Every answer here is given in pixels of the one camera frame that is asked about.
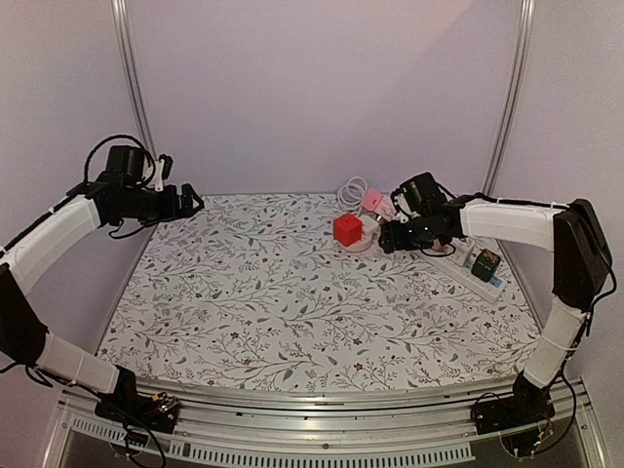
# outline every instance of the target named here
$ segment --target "white wall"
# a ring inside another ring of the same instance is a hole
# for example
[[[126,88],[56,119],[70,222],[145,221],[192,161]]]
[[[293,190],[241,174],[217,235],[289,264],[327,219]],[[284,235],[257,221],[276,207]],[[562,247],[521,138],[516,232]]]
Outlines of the white wall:
[[[591,200],[624,284],[624,3],[538,2],[522,96],[496,195]],[[549,254],[514,246],[545,318]],[[580,373],[608,443],[624,460],[624,313],[622,294],[601,302],[592,335],[570,362]]]
[[[520,1],[135,0],[147,114],[204,193],[480,188]]]
[[[110,3],[0,4],[0,244],[6,244],[82,178],[103,137],[135,133]],[[97,156],[94,174],[106,153]],[[94,351],[142,239],[85,239],[29,298],[51,330]],[[9,364],[0,357],[0,368]],[[30,468],[46,441],[59,393],[0,376],[0,466]]]

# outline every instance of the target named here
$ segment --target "power strip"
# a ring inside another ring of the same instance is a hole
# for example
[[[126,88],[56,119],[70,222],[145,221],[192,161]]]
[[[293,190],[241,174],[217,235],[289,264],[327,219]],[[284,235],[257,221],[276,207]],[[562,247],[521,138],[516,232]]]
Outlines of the power strip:
[[[452,256],[435,258],[434,256],[425,255],[422,252],[416,252],[423,260],[432,264],[439,270],[449,275],[453,280],[462,286],[465,286],[473,293],[478,294],[490,303],[496,302],[505,289],[505,282],[493,276],[489,283],[481,281],[472,274],[471,268],[477,259],[477,255],[482,250],[479,245],[475,246],[462,266],[452,261]]]

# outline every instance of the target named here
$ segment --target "zip tie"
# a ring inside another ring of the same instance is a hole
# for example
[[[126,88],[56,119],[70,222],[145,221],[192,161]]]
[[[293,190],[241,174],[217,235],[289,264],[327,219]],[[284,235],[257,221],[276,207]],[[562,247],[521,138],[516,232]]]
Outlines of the zip tie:
[[[553,345],[553,346],[555,346],[556,348],[561,349],[562,351],[569,352],[569,351],[576,351],[576,350],[578,349],[578,347],[576,347],[576,348],[566,348],[566,347],[564,347],[564,346],[562,346],[562,345],[560,345],[560,344],[556,343],[555,341],[553,341],[552,339],[550,339],[548,336],[545,336],[545,335],[543,335],[543,334],[542,334],[542,339],[545,339],[548,343],[552,344],[552,345]]]
[[[76,385],[76,383],[78,383],[77,379],[78,375],[80,375],[80,371],[82,370],[82,364],[85,362],[85,354],[87,353],[85,351],[82,351],[82,354],[80,355],[80,363],[78,364],[78,369],[76,370],[74,378],[72,378],[71,382],[69,382],[69,385]]]

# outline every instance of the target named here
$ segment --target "red block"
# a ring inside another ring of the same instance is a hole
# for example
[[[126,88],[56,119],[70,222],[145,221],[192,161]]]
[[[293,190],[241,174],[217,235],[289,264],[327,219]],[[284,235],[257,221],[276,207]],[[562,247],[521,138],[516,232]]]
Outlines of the red block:
[[[333,221],[333,237],[344,247],[349,247],[362,239],[362,222],[347,213]]]

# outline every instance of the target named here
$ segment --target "robotic arm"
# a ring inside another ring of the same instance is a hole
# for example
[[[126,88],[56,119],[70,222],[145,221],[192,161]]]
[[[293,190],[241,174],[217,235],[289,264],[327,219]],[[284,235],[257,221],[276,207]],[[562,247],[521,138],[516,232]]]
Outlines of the robotic arm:
[[[513,396],[477,403],[472,414],[480,434],[530,424],[543,419],[544,413],[552,417],[549,389],[583,333],[589,332],[596,296],[612,271],[611,253],[592,205],[582,199],[561,206],[495,200],[483,194],[448,200],[429,173],[404,182],[392,199],[406,222],[382,226],[379,244],[387,253],[468,236],[554,252],[551,312],[535,352],[516,378]]]
[[[39,321],[27,296],[67,250],[105,225],[121,227],[124,219],[136,219],[144,228],[192,217],[202,210],[204,203],[190,184],[182,185],[179,195],[175,186],[164,185],[172,163],[166,155],[155,161],[139,147],[112,146],[97,180],[85,180],[70,190],[63,201],[2,249],[0,260],[0,352],[38,373],[44,382],[47,376],[97,394],[107,402],[97,407],[98,415],[161,432],[173,431],[176,399],[139,396],[131,371],[53,334]]]

